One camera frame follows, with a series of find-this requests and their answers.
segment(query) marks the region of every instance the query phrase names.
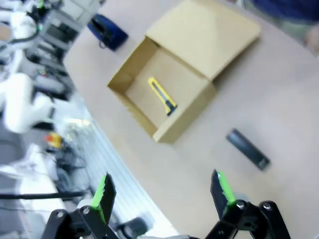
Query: black cable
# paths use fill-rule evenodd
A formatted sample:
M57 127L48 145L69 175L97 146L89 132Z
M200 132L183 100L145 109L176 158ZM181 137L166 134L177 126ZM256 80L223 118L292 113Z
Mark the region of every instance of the black cable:
M13 12L13 10L11 8L6 8L6 7L2 7L2 6L0 6L0 10Z
M69 133L72 133L74 138L79 140L79 133L77 131L72 130ZM76 170L84 169L88 179L87 186L84 189L80 188L78 185L74 185L74 187L78 190L88 191L91 185L91 178L87 169L87 161L83 158L83 147L80 147L78 143L73 144L71 142L67 142L67 144L63 145L62 152L63 155L57 160L57 166L60 168L67 166L66 169L73 173Z
M43 193L43 194L0 194L0 199L4 200L15 200L15 199L25 199L25 200L36 200L36 199L52 199L52 198L75 198L83 197L86 194L85 191L80 192L64 192L64 193Z
M40 152L38 152L38 153L41 153L41 154L43 154L44 156L50 156L50 153L48 153L48 152L46 152L46 151L40 151ZM88 178L88 185L87 185L85 188L80 188L78 185L74 185L74 186L73 186L72 188L70 188L68 191L71 192L73 189L77 189L77 190L79 190L79 191L88 191L88 190L89 190L89 187L90 187L90 185L91 185L91 179L90 179L90 175L89 175L89 172L88 172L88 169L87 169L87 162L85 161L85 159L84 159L82 156L78 155L78 154L75 152L75 149L73 149L73 150L71 150L71 151L68 151L68 153L71 153L74 158L80 159L83 163L82 163L81 166L78 166L78 165L76 165L76 163L75 163L74 160L73 160L73 162L70 164L69 162L66 162L66 161L64 160L65 153L66 153L66 152L64 152L63 157L61 157L61 159L59 159L59 160L55 160L54 157L50 157L50 160L52 160L53 162L55 162L55 164L57 165L57 167L62 168L62 169L63 169L64 166L68 166L68 169L69 169L69 170L72 170L72 171L75 171L75 170L78 170L78 169L84 169L84 170L85 170L85 174L86 174L86 176L87 176L87 178ZM46 176L50 177L49 175L47 175L47 174L45 174L45 173L37 172L37 171L34 171L34 170L33 170L33 172L38 173L38 174L43 174L43 175L46 175Z
M74 160L71 163L71 168L74 169L72 170L73 173L77 173L77 170L83 169L85 172L84 174L86 174L86 178L87 178L87 185L77 185L74 184L73 188L77 189L77 190L85 190L86 192L89 191L90 186L91 186L91 177L87 168L87 161L84 159L84 149L82 144L80 143L80 135L79 132L75 129L72 129L68 132L70 135L72 135L71 138L73 138L72 141L68 142L68 147L69 149L71 149L71 153L73 154L73 158Z
M31 35L30 37L26 37L26 38L20 38L20 39L13 39L10 42L8 42L8 44L17 44L17 43L23 43L23 42L28 42L28 41L32 41L33 39L35 39L39 33L39 26L38 26L38 20L36 19L36 17L34 16L34 14L27 12L26 13L27 16L31 17L32 20L35 22L36 24L36 30L35 33L33 35ZM4 50L5 48L7 48L7 46L5 45L5 47L1 47L0 50Z
M7 211L25 211L25 212L44 212L44 213L51 213L52 211L49 210L33 210L28 208L7 208L0 206L0 210L7 210Z
M47 174L47 173L42 173L42 172L39 172L39 171L35 171L35 170L33 170L33 169L31 169L30 171L33 172L33 173L37 173L37 174L46 176L46 177L48 177L49 179L51 179L50 175Z

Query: cable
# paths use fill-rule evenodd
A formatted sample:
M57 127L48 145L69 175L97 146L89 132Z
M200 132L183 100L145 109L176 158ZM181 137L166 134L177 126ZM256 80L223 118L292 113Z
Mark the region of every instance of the cable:
M32 41L33 39L35 39L35 38L38 36L38 34L39 34L39 32L40 32L39 27L38 27L38 20L36 19L35 15L32 14L32 13L30 13L30 12L26 12L26 15L29 16L29 17L31 17L32 20L35 22L35 24L36 24L35 33L34 33L33 35L31 35L30 37L20 38L20 39L13 39L13 40L11 40L10 42L8 42L8 44L17 44L17 43L23 43L23 42ZM2 50L4 50L4 49L6 49L7 46L8 46L8 44L7 44L5 47L2 46L2 47L0 48L0 50L2 51Z
M2 206L0 206L0 210L52 213L52 211L49 211L49 210L33 210L33 209L28 209L28 208L7 208L7 207L2 207Z
M88 172L88 170L87 170L87 162L84 160L84 158L83 157L81 157L80 155L78 155L78 154L76 154L76 152L75 152L75 150L72 148L72 147L70 147L72 150L70 151L68 151L68 153L71 153L72 154L72 158L73 158L73 162L70 164L69 162L67 162L66 160L65 160L65 154L66 153L64 153L63 154L63 156L59 159L59 160L55 160L55 158L52 156L52 154L51 153L48 153L48 152L46 152L46 151L40 151L40 152L38 152L38 153L41 153L41 154L43 154L44 156L50 156L50 159L52 160L52 161L54 161L55 163L56 163L56 165L57 165L57 167L59 167L59 168L64 168L65 166L68 166L68 169L69 170L73 170L73 171L75 171L75 170L78 170L78 169L84 169L85 170L85 174L86 174L86 176L87 176L87 178L88 178L88 185L85 187L85 188L81 188L81 187L79 187L78 185L74 185L72 188L69 188L68 189L68 192L72 192L72 190L73 189L77 189L77 190L79 190L79 191L88 191L89 190L89 187L90 187L90 185L91 185L91 179L90 179L90 175L89 175L89 172ZM76 165L76 162L74 162L74 159L80 159L83 163L82 163L82 165L81 166L79 166L79 165ZM48 176L49 177L49 175L47 175L47 174L45 174L45 173L41 173L41 172L37 172L37 171L34 171L33 170L33 172L35 172L35 173L38 173L38 174L43 174L43 175L46 175L46 176Z
M75 128L69 128L67 131L67 137L69 140L66 140L66 142L68 143L68 146L70 147L70 149L72 150L74 159L73 163L71 164L71 168L73 168L74 170L72 170L71 172L71 177L75 177L78 178L78 175L81 174L81 176L83 174L86 174L86 178L87 178L87 184L81 183L79 184L75 184L74 183L74 187L76 190L85 190L86 192L88 192L90 190L91 187L91 178L90 178L90 174L87 168L87 161L84 159L85 158L85 150L82 146L82 144L80 143L80 135L79 132L77 131L77 129ZM77 204L78 201L76 198L73 199L74 203Z
M30 171L33 172L33 173L37 173L37 174L46 176L46 177L48 177L50 180L52 180L51 177L50 177L50 175L47 174L47 173L42 173L42 172L39 172L39 171L35 171L35 170L33 170L33 169L31 169Z
M64 166L63 163L68 164L68 168L72 173L75 173L79 169L83 169L84 173L86 174L87 177L87 186L85 188L80 188L78 185L74 185L74 187L78 190L85 190L88 191L91 185L91 178L90 174L87 169L87 161L84 159L83 154L84 154L84 149L81 145L79 145L79 133L75 129L69 129L67 132L70 136L72 141L66 141L67 146L64 148L64 155L63 159L66 161L63 162L61 161L60 166Z
M15 199L25 199L25 200L37 200L37 199L69 199L75 197L82 197L86 194L84 191L80 192L64 192L64 193L43 193L43 194L0 194L0 199L5 200L15 200Z

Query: box flap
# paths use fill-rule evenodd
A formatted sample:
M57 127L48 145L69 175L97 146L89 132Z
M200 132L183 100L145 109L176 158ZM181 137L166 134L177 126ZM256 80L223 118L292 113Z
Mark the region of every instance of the box flap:
M147 32L211 80L259 34L259 25L214 0L185 0Z

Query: yellow utility knife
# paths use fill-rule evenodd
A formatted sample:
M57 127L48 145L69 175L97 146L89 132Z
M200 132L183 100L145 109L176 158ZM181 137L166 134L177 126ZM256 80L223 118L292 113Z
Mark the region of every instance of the yellow utility knife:
M169 97L169 95L154 77L150 77L148 83L155 94L163 102L167 116L170 116L171 113L173 113L173 111L177 108L177 104L172 100L171 97Z

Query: yellow object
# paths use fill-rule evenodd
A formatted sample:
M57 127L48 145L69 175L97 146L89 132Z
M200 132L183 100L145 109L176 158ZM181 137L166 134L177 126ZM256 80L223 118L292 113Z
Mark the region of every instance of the yellow object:
M62 147L62 137L58 135L56 132L50 132L49 135L45 137L45 140L52 147L55 147L55 148Z
M176 109L177 104L172 100L172 98L167 94L167 92L163 89L163 87L157 82L154 77L150 77L148 80L149 85L155 94L160 98L165 106L165 111L168 116L173 113Z

